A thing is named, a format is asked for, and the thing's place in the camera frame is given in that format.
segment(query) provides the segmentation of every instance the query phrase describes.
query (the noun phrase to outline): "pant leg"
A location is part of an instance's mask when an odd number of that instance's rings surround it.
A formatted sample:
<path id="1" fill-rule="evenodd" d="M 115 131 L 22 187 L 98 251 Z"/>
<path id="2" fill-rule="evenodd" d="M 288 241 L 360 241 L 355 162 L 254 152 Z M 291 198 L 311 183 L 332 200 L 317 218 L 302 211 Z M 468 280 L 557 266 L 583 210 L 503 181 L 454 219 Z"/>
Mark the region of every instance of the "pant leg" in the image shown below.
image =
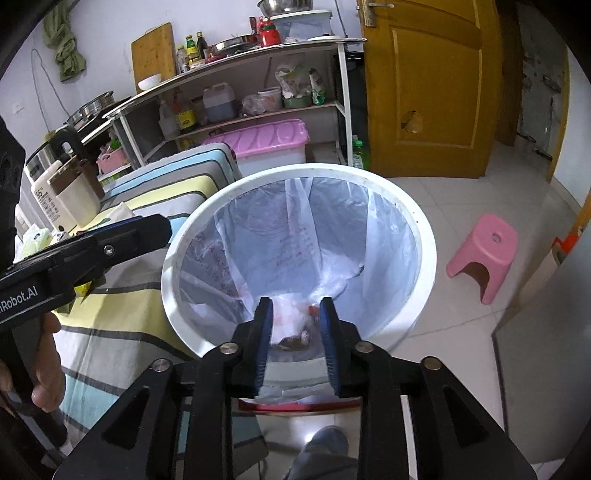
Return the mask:
<path id="1" fill-rule="evenodd" d="M 357 465 L 356 458 L 303 451 L 294 460 L 286 480 L 355 480 Z"/>

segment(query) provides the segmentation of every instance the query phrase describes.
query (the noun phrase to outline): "reflective metal surface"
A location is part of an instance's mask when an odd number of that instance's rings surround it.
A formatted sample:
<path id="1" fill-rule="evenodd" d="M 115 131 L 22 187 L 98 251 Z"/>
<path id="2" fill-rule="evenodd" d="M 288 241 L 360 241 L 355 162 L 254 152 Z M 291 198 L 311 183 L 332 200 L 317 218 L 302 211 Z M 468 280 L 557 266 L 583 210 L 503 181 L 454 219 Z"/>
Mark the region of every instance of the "reflective metal surface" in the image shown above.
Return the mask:
<path id="1" fill-rule="evenodd" d="M 257 4 L 265 17 L 273 15 L 305 12 L 314 8 L 313 0 L 262 0 Z"/>

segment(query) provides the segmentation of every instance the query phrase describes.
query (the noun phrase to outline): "cutting board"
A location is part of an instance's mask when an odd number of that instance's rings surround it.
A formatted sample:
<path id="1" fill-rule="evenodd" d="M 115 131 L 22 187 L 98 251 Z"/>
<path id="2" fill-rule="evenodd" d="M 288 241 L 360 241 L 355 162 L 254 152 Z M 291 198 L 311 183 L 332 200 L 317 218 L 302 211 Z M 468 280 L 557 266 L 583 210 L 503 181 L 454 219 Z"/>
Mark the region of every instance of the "cutting board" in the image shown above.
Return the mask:
<path id="1" fill-rule="evenodd" d="M 173 26 L 165 23 L 150 30 L 131 43 L 131 61 L 134 66 L 135 90 L 139 93 L 138 82 L 157 73 L 162 80 L 177 74 Z"/>

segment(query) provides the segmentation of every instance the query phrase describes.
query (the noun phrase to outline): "electrical outlet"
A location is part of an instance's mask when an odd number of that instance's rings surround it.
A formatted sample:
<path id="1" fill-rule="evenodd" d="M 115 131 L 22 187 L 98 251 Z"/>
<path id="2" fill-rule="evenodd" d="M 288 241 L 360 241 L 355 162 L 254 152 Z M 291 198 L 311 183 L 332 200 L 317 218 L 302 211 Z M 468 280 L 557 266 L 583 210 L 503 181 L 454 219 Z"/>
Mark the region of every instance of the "electrical outlet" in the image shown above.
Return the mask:
<path id="1" fill-rule="evenodd" d="M 18 101 L 18 102 L 14 102 L 12 104 L 12 114 L 16 115 L 18 112 L 20 112 L 21 110 L 24 110 L 24 105 L 22 104 L 22 101 Z"/>

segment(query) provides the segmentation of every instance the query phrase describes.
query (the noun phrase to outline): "red container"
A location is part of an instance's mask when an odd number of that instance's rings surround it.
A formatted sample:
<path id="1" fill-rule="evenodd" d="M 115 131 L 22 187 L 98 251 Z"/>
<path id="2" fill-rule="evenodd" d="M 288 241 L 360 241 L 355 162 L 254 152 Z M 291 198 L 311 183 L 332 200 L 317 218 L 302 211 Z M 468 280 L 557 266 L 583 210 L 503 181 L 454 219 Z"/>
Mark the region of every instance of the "red container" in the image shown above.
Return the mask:
<path id="1" fill-rule="evenodd" d="M 272 45 L 279 45 L 281 44 L 281 37 L 279 36 L 279 32 L 277 31 L 276 26 L 268 22 L 266 25 L 263 25 L 261 35 L 261 44 L 263 47 L 271 47 Z"/>

